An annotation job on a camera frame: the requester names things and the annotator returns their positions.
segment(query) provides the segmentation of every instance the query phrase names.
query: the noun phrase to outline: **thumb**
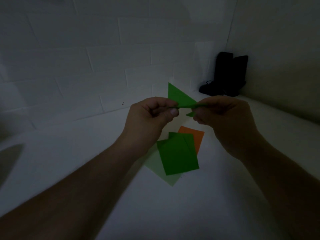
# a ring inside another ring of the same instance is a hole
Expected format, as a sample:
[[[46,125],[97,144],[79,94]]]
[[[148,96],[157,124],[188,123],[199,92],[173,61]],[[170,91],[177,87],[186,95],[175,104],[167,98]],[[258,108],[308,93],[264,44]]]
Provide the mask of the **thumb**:
[[[154,118],[158,125],[163,128],[168,124],[170,121],[179,115],[179,110],[176,108],[167,109],[166,111],[159,113],[157,117]]]
[[[206,107],[198,107],[194,110],[195,114],[206,124],[213,125],[214,113]]]

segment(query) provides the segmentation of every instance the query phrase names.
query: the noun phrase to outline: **left hand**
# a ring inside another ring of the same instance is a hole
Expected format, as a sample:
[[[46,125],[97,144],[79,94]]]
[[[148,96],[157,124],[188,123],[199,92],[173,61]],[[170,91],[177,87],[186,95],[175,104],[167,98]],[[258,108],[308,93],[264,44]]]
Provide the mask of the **left hand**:
[[[159,139],[162,129],[179,115],[178,103],[165,97],[151,97],[131,105],[123,132],[116,143],[138,159]]]

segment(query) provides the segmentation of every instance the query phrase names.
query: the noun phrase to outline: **forearm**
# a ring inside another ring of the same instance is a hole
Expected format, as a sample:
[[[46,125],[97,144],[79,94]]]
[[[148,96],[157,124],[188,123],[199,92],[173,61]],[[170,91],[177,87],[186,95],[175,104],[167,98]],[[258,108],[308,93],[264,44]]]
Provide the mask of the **forearm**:
[[[0,218],[2,239],[78,239],[90,232],[137,158],[115,143],[81,168]]]
[[[241,161],[294,238],[320,239],[316,178],[267,142],[251,149]]]

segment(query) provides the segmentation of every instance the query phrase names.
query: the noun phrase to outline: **orange paper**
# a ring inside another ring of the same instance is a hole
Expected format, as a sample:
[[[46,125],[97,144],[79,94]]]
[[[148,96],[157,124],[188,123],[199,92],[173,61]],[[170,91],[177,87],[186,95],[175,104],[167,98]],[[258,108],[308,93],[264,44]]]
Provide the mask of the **orange paper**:
[[[193,139],[194,139],[194,146],[195,146],[195,151],[199,152],[200,145],[202,142],[202,138],[205,134],[204,131],[196,130],[196,129],[190,129],[188,127],[181,126],[178,133],[186,133],[186,134],[193,134]]]

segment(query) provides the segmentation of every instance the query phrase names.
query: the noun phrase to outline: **hand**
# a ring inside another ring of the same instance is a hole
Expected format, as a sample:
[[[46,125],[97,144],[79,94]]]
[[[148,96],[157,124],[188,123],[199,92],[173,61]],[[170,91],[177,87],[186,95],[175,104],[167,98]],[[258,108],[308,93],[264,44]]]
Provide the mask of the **hand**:
[[[214,134],[235,158],[242,160],[250,149],[266,143],[258,132],[250,106],[246,101],[227,96],[207,97],[198,102],[207,107],[198,107],[193,117],[199,124],[209,125]]]
[[[138,159],[159,139],[162,129],[179,115],[178,103],[165,97],[151,97],[131,105],[122,134],[117,140]]]

